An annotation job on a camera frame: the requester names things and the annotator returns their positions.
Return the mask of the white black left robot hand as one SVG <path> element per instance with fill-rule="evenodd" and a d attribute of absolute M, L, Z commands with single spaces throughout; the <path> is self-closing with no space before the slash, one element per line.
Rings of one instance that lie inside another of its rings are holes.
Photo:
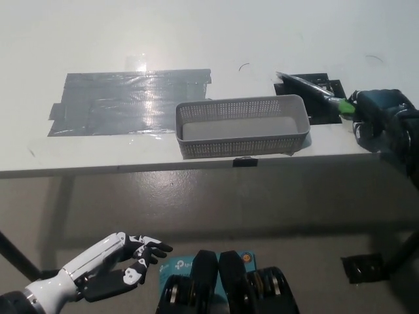
<path fill-rule="evenodd" d="M 173 248 L 146 235 L 113 233 L 68 262 L 63 270 L 79 299 L 98 302 L 144 284 L 148 268 Z"/>

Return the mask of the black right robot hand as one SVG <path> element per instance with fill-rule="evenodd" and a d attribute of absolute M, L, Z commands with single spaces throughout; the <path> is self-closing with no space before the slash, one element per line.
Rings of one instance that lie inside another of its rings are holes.
<path fill-rule="evenodd" d="M 353 132 L 369 152 L 390 150 L 402 157 L 418 153 L 418 109 L 397 89 L 355 91 Z"/>

